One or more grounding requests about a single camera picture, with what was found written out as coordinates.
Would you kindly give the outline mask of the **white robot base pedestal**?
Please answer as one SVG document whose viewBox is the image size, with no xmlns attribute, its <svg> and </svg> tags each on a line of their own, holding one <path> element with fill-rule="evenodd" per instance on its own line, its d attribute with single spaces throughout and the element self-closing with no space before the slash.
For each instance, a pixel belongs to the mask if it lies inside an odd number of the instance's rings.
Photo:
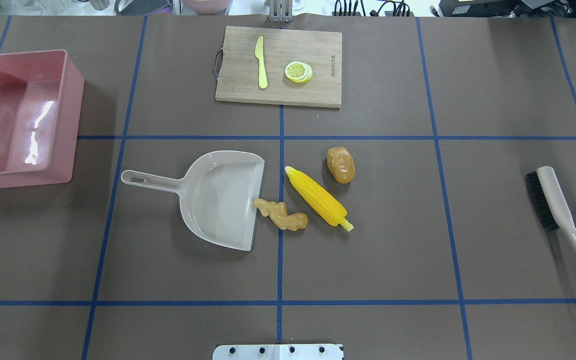
<svg viewBox="0 0 576 360">
<path fill-rule="evenodd" d="M 342 344 L 222 344 L 215 347 L 213 360 L 343 360 Z"/>
</svg>

